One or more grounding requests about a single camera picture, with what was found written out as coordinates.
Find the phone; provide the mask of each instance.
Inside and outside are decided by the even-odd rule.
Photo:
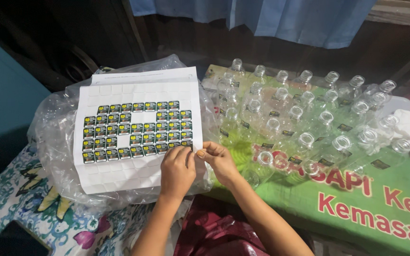
[[[49,256],[52,249],[20,222],[13,220],[0,233],[0,255]]]

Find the plastic bag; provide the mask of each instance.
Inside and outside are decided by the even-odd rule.
[[[112,70],[109,73],[145,72],[186,67],[175,54],[166,58],[134,66]],[[75,114],[78,108],[80,86],[89,86],[91,79],[70,85],[65,91],[48,96],[37,108],[28,130],[31,146],[37,147],[42,166],[53,176],[56,189],[62,197],[93,207],[94,210],[116,210],[127,204],[144,204],[157,200],[160,187],[133,189],[87,195],[80,185],[73,162],[73,137]],[[213,102],[199,83],[200,112],[204,140],[219,141]],[[188,195],[208,192],[213,183],[210,179],[196,180]]]

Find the white sticker sheet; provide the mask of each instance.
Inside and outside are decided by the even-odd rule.
[[[202,149],[195,67],[93,75],[80,87],[74,164],[87,194],[160,186],[169,148]],[[197,178],[206,178],[196,162]]]

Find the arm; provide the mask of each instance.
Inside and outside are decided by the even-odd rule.
[[[203,148],[197,156],[211,165],[219,182],[232,192],[270,255],[314,255],[295,230],[253,191],[227,148],[209,141]]]
[[[172,220],[196,178],[190,147],[170,148],[161,163],[161,193],[147,225],[131,250],[132,256],[163,256]]]

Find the blue curtain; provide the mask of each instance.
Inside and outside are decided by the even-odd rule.
[[[349,46],[377,0],[129,0],[134,16],[161,14],[197,22],[245,24],[255,36],[336,49]]]

